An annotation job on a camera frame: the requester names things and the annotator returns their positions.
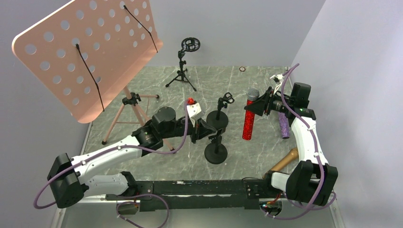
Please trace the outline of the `red glitter microphone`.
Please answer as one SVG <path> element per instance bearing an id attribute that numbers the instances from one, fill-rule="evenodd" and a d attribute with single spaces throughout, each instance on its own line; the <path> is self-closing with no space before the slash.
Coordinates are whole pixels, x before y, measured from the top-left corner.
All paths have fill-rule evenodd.
<path id="1" fill-rule="evenodd" d="M 256 88 L 250 88 L 247 91 L 247 105 L 252 104 L 256 101 L 259 97 L 259 90 Z M 244 140 L 251 140 L 252 132 L 253 132 L 253 125 L 254 125 L 254 117 L 255 114 L 249 110 L 245 112 L 245 119 L 244 119 L 244 126 L 243 126 L 243 133 L 242 138 Z"/>

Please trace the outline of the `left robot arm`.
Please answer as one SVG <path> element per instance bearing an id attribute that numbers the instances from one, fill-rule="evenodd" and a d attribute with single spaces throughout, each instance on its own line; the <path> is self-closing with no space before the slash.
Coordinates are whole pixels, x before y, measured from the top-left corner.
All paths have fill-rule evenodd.
<path id="1" fill-rule="evenodd" d="M 57 156 L 47 176 L 54 204 L 62 209 L 94 195 L 136 195 L 137 185 L 130 172 L 116 175 L 100 175 L 100 172 L 150 153 L 162 154 L 164 139 L 182 137 L 185 141 L 190 136 L 195 143 L 217 132 L 216 127 L 203 120 L 198 104 L 187 104 L 184 110 L 185 116 L 176 119 L 174 109 L 162 107 L 142 127 L 104 149 L 72 158 L 66 153 Z"/>

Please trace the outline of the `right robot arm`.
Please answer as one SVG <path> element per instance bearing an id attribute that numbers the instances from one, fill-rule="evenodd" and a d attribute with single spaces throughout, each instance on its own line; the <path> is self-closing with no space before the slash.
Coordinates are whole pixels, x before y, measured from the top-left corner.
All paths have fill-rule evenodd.
<path id="1" fill-rule="evenodd" d="M 272 111 L 284 113 L 293 132 L 298 150 L 298 164 L 291 174 L 268 171 L 264 180 L 269 188 L 284 192 L 290 200 L 325 206 L 338 178 L 336 167 L 325 158 L 316 132 L 316 115 L 308 108 L 311 86 L 295 83 L 290 95 L 283 95 L 269 87 L 260 95 L 247 91 L 244 107 L 250 115 L 268 115 Z"/>

